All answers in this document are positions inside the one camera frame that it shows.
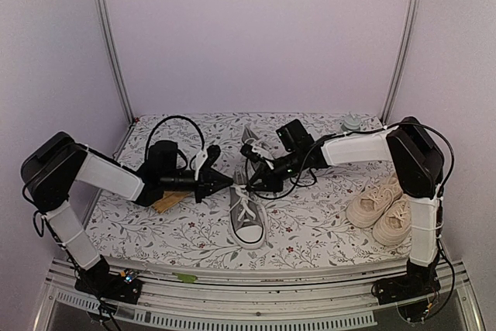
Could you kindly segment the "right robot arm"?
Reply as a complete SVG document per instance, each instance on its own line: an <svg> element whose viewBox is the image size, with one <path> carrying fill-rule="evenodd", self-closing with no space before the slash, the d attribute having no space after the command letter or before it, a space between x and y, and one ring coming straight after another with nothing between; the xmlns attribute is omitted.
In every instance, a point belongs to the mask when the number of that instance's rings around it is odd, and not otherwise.
<svg viewBox="0 0 496 331"><path fill-rule="evenodd" d="M253 140L247 140L242 155L258 168L249 180L251 191L278 193L284 181L299 178L307 169L324 169L342 164L390 161L401 190L412 207L412 248L409 262L416 266L401 281L401 290L416 297L431 282L424 268L438 257L437 241L442 229L440 212L444 186L444 155L431 135L434 129L414 117L368 131L345 131L315 140L297 119L277 130L287 151L271 157Z"/></svg>

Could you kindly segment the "grey sneaker with white laces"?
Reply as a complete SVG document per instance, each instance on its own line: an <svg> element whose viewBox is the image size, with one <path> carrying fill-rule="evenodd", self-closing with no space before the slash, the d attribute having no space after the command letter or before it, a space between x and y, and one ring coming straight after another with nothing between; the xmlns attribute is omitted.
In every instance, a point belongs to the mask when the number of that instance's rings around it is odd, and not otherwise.
<svg viewBox="0 0 496 331"><path fill-rule="evenodd" d="M247 190L248 178L240 167L234 169L229 188L229 232L246 250L261 248L267 238L267 212Z"/></svg>

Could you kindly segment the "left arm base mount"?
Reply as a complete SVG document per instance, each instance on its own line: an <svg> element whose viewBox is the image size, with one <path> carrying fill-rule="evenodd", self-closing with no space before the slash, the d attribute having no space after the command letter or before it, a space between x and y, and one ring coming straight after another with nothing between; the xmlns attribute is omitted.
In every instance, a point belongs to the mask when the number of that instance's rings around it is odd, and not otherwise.
<svg viewBox="0 0 496 331"><path fill-rule="evenodd" d="M94 267L83 270L74 287L77 291L94 295L96 298L136 305L143 287L143 282L138 278L139 274L133 269L113 274L108 263L101 260Z"/></svg>

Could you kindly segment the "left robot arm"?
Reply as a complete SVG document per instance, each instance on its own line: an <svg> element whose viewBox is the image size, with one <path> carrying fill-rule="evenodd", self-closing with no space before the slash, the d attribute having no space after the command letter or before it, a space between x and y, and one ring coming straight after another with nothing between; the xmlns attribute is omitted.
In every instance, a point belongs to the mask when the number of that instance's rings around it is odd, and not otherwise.
<svg viewBox="0 0 496 331"><path fill-rule="evenodd" d="M101 256L70 204L73 185L89 184L143 207L152 206L167 191L191 192L201 202L233 184L232 178L213 167L220 153L217 145L202 147L194 168L179 167L178 145L160 140L146 148L144 162L134 171L58 132L23 162L20 174L30 202L59 244L86 271L86 284L98 295L109 295L115 279L97 266Z"/></svg>

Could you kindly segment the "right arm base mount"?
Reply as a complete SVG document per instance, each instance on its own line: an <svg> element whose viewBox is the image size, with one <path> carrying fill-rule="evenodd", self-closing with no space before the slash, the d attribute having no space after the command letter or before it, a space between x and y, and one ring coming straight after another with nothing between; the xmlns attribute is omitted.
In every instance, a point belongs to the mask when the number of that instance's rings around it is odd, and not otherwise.
<svg viewBox="0 0 496 331"><path fill-rule="evenodd" d="M371 294L380 305L435 294L441 289L436 269L407 262L405 274L382 278L372 284Z"/></svg>

